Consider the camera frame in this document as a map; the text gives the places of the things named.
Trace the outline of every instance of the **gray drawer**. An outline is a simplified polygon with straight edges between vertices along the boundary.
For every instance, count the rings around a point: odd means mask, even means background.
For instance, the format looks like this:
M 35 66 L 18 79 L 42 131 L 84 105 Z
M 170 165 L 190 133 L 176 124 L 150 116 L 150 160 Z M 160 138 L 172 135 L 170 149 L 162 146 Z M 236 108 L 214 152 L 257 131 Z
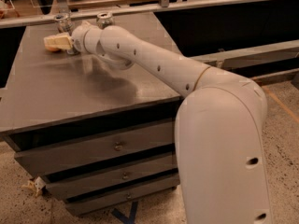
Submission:
M 90 199 L 87 201 L 80 201 L 76 203 L 67 203 L 66 209 L 72 215 L 86 214 L 107 206 L 117 203 L 123 203 L 139 198 L 144 195 L 175 187 L 179 184 L 178 174 L 169 175 L 163 179 L 155 180 L 145 185 L 140 185 L 131 189 L 120 190 L 119 192 L 111 193 L 99 198 Z
M 173 121 L 130 131 L 116 131 L 84 141 L 38 147 L 15 154 L 15 160 L 31 175 L 48 175 L 97 161 L 174 142 Z
M 60 182 L 50 183 L 47 190 L 58 200 L 68 199 L 80 194 L 126 183 L 143 176 L 155 175 L 176 168 L 172 152 L 153 156 L 139 162 L 132 161 L 114 170 L 105 169 L 88 175 L 76 176 Z

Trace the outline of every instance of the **hole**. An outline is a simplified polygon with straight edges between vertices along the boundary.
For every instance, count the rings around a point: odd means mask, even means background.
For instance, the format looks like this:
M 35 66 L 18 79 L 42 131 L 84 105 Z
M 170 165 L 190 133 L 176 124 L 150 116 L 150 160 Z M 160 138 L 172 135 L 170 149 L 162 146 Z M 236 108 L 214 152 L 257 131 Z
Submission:
M 266 218 L 267 218 L 266 213 L 260 214 L 254 219 L 254 224 L 263 224 Z
M 255 165 L 259 162 L 259 159 L 258 158 L 253 158 L 253 159 L 250 159 L 246 162 L 246 165 L 250 166 L 250 165 Z
M 63 17 L 64 17 L 64 15 L 62 15 L 62 14 L 56 15 L 56 19 L 62 19 Z

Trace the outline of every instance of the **speckled floor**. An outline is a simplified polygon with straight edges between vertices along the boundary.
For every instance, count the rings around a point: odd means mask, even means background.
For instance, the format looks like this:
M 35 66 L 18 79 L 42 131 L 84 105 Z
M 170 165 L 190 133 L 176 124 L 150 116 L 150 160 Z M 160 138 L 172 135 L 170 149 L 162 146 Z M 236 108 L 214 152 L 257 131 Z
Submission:
M 274 220 L 277 224 L 299 223 L 299 90 L 290 81 L 264 87 L 268 118 L 263 129 L 263 148 Z M 13 151 L 0 142 L 0 223 L 186 223 L 181 190 L 166 190 L 138 201 L 135 221 L 132 203 L 72 217 L 62 202 L 49 194 L 35 198 L 22 189 L 30 178 L 13 159 Z

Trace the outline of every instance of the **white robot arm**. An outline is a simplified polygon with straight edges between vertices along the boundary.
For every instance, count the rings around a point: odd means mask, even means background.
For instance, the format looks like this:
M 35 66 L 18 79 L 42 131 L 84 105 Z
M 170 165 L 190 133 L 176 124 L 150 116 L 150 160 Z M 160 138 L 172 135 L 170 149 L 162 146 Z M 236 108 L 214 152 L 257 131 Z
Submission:
M 72 38 L 78 51 L 116 68 L 138 63 L 185 98 L 175 143 L 189 224 L 272 223 L 262 149 L 267 102 L 257 84 L 119 26 L 82 24 Z

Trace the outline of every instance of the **drawer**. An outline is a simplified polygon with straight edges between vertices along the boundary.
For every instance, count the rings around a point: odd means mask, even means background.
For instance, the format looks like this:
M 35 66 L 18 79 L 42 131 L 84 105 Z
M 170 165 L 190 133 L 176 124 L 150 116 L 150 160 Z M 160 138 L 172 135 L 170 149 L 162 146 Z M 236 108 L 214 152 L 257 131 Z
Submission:
M 154 180 L 153 182 L 133 187 L 129 189 L 123 189 L 118 192 L 114 192 L 98 198 L 89 199 L 86 201 L 79 201 L 75 203 L 67 203 L 66 209 L 72 215 L 82 215 L 101 208 L 105 208 L 117 203 L 123 203 L 131 201 L 133 199 L 149 195 L 151 193 L 172 188 L 179 184 L 178 174 L 168 175 L 164 178 Z
M 139 162 L 131 161 L 116 166 L 114 170 L 105 169 L 100 172 L 50 183 L 47 185 L 47 190 L 56 199 L 65 200 L 83 193 L 127 183 L 143 176 L 155 175 L 176 167 L 173 153 L 168 152 Z
M 83 137 L 102 133 L 116 133 L 129 127 L 167 119 L 174 119 L 181 101 L 177 98 L 167 98 L 160 101 L 146 102 L 139 105 L 129 105 L 114 109 L 110 105 L 99 103 L 104 110 L 89 115 L 75 115 L 72 119 L 45 120 L 43 125 L 17 128 L 3 135 L 9 145 L 16 151 L 31 150 L 53 144 L 68 142 Z
M 48 175 L 174 142 L 171 119 L 147 125 L 19 152 L 15 160 L 31 176 Z

